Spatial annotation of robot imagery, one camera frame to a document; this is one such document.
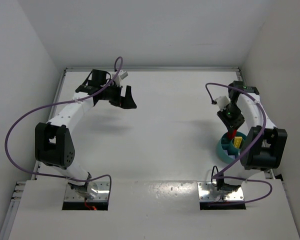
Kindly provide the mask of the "red lego brick top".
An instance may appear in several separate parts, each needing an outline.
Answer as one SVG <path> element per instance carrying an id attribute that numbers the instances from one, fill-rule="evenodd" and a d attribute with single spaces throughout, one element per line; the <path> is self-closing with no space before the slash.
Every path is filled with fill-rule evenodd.
<path id="1" fill-rule="evenodd" d="M 237 134 L 237 130 L 236 129 L 230 129 L 227 132 L 227 138 L 231 141 Z"/>

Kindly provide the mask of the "long yellow lego brick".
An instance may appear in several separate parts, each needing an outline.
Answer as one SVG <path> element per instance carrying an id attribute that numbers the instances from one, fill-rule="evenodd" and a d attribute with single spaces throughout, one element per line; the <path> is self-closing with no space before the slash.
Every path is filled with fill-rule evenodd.
<path id="1" fill-rule="evenodd" d="M 243 142 L 243 138 L 241 136 L 235 136 L 232 140 L 232 144 L 236 149 L 241 148 L 242 142 Z"/>

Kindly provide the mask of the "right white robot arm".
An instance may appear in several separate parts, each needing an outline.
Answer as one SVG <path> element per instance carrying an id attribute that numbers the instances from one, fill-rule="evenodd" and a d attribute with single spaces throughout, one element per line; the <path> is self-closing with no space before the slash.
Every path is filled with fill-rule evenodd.
<path id="1" fill-rule="evenodd" d="M 231 167 L 215 180 L 219 191 L 236 191 L 253 175 L 276 169 L 281 163 L 288 133 L 268 117 L 254 86 L 229 84 L 227 96 L 218 97 L 217 116 L 227 129 L 217 147 L 221 160 Z"/>

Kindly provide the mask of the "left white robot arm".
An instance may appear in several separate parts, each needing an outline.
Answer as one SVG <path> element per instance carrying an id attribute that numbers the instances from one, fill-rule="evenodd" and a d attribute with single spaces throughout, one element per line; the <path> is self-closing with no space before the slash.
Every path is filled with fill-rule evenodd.
<path id="1" fill-rule="evenodd" d="M 88 181 L 91 174 L 75 160 L 75 147 L 71 133 L 85 114 L 98 101 L 107 101 L 122 109 L 136 109 L 132 88 L 127 86 L 122 96 L 122 80 L 127 71 L 117 71 L 107 78 L 107 71 L 93 69 L 85 81 L 75 90 L 72 102 L 46 123 L 35 127 L 35 158 L 56 169 L 68 180 L 70 188 L 87 198 L 93 192 Z"/>

